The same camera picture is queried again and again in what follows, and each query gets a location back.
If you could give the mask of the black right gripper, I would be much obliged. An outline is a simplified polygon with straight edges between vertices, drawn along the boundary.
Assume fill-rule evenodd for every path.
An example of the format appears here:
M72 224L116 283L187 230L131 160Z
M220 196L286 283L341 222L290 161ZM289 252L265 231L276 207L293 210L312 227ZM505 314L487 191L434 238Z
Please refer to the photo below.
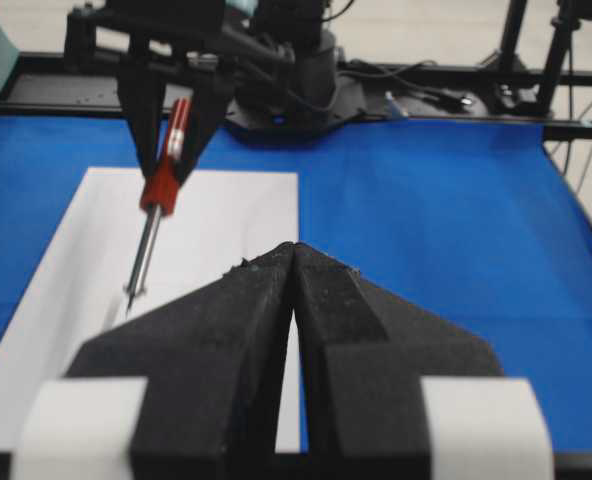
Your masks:
M210 74L190 53L213 55L236 68L291 69L287 43L251 31L256 1L105 1L73 8L66 18L65 66L73 72L117 74L117 95L141 172L151 177L157 155L166 84L190 84ZM234 83L192 88L188 122L174 176L184 183L224 122Z

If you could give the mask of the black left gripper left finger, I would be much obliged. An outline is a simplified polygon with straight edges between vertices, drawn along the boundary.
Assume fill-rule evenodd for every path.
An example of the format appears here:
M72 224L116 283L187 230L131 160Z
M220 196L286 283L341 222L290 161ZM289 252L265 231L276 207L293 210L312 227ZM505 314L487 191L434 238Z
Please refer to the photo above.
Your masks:
M82 344L45 383L16 479L226 479L275 449L292 302L283 243Z

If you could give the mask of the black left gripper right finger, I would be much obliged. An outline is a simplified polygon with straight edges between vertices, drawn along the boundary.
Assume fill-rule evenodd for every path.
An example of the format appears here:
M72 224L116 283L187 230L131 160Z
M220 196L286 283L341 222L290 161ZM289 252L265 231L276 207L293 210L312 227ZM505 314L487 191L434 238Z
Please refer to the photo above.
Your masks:
M334 479L550 479L530 383L489 344L297 244L309 449Z

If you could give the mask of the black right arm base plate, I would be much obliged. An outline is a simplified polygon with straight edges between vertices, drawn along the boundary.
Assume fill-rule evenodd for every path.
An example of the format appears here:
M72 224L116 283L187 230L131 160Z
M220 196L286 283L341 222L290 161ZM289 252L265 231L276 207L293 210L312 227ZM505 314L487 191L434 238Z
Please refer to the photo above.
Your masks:
M327 113L315 113L304 106L271 113L234 100L230 104L224 128L244 142L277 144L314 140L352 123L392 119L386 101L381 102L380 109L368 107L368 96L357 79L341 77L337 85L337 99Z

